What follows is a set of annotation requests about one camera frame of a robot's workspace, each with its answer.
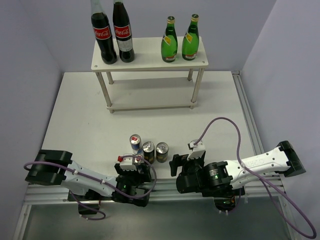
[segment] white wall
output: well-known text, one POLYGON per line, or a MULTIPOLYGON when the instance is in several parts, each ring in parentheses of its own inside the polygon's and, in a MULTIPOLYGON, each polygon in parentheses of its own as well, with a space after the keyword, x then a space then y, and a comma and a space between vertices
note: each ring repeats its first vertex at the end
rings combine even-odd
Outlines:
MULTIPOLYGON (((284 187, 320 232, 320 1, 277 0, 243 68, 264 149, 289 140, 307 173, 284 187)), ((300 229, 311 234, 302 217, 300 229)))
POLYGON ((61 71, 18 0, 0 7, 0 239, 12 239, 61 71))
MULTIPOLYGON (((89 0, 20 0, 65 72, 89 72, 94 46, 89 0)), ((112 22, 113 1, 101 0, 112 22)), ((124 0, 134 37, 162 37, 167 16, 183 36, 191 15, 210 70, 241 70, 276 0, 124 0)))

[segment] green glass bottle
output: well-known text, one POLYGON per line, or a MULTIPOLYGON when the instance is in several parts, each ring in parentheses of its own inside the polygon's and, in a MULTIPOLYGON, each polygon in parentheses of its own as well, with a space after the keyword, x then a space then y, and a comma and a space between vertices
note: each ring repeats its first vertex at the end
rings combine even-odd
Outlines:
POLYGON ((191 61, 196 58, 199 47, 198 14, 192 14, 191 23, 182 42, 182 57, 191 61))
POLYGON ((166 63, 171 63, 176 59, 178 51, 178 40, 175 30, 175 18, 168 16, 165 33, 161 41, 161 56, 166 63))

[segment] red coca-cola label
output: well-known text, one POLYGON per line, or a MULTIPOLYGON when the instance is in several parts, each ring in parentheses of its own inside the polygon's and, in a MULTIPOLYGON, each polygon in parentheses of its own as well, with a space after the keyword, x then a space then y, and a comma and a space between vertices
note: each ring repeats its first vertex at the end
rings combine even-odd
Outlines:
POLYGON ((106 40, 111 37, 110 27, 107 26, 105 28, 95 28, 93 27, 93 31, 95 34, 95 38, 99 40, 106 40))
POLYGON ((125 39, 131 36, 130 24, 127 26, 119 27, 114 26, 115 36, 119 39, 125 39))

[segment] white tabletop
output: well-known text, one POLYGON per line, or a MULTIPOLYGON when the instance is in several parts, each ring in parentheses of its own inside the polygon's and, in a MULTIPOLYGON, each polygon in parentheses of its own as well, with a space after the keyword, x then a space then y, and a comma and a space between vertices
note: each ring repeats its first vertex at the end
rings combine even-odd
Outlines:
POLYGON ((93 72, 123 72, 123 71, 155 71, 155 70, 177 70, 205 68, 208 66, 208 59, 204 44, 200 37, 199 48, 195 59, 187 61, 182 58, 181 47, 183 37, 178 39, 178 53, 173 62, 164 62, 161 57, 162 37, 142 37, 133 38, 133 49, 135 53, 134 61, 125 63, 119 58, 119 48, 115 39, 114 49, 117 54, 117 62, 105 64, 101 58, 101 51, 97 41, 94 45, 91 69, 93 72))
MULTIPOLYGON (((180 71, 179 74, 186 77, 188 72, 180 71)), ((112 75, 115 81, 124 75, 139 78, 139 72, 112 75)), ((240 128, 240 156, 247 158, 254 154, 231 72, 205 71, 197 101, 198 105, 192 110, 132 110, 110 114, 94 73, 66 72, 42 149, 69 151, 73 153, 72 160, 82 166, 116 176, 117 157, 132 153, 129 137, 139 134, 143 142, 169 145, 169 160, 153 165, 159 179, 171 179, 169 161, 172 156, 188 154, 187 144, 197 139, 212 119, 224 116, 234 120, 240 128)), ((237 140, 237 132, 229 122, 219 120, 214 123, 203 138, 205 163, 236 159, 237 140)))

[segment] robotic arm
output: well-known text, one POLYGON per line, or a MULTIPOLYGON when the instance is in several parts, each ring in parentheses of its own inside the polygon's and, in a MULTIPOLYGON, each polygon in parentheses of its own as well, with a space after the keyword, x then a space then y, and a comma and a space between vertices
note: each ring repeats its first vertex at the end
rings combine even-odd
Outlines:
POLYGON ((177 175, 178 167, 182 171, 176 179, 179 193, 202 193, 203 197, 230 198, 244 195, 243 186, 258 178, 244 166, 257 174, 279 173, 292 177, 306 172, 295 150, 288 141, 282 141, 273 150, 242 159, 243 165, 237 160, 212 162, 205 165, 206 148, 202 141, 197 145, 193 140, 189 143, 190 155, 174 155, 169 162, 171 176, 177 175))
POLYGON ((62 186, 69 189, 74 194, 81 196, 82 199, 91 194, 90 200, 99 200, 101 197, 113 200, 117 203, 134 204, 139 207, 145 207, 149 202, 149 195, 132 199, 123 196, 113 188, 101 184, 98 181, 76 174, 81 172, 88 176, 94 177, 101 181, 107 182, 116 187, 121 192, 130 196, 140 196, 148 192, 148 189, 139 188, 139 185, 145 182, 151 182, 150 167, 138 159, 128 156, 120 157, 119 163, 115 164, 115 170, 119 174, 115 176, 105 176, 103 174, 89 170, 75 161, 71 160, 72 153, 60 150, 40 150, 35 162, 47 162, 59 164, 74 170, 72 173, 62 168, 45 164, 34 164, 29 170, 25 180, 31 184, 39 184, 43 186, 62 186))

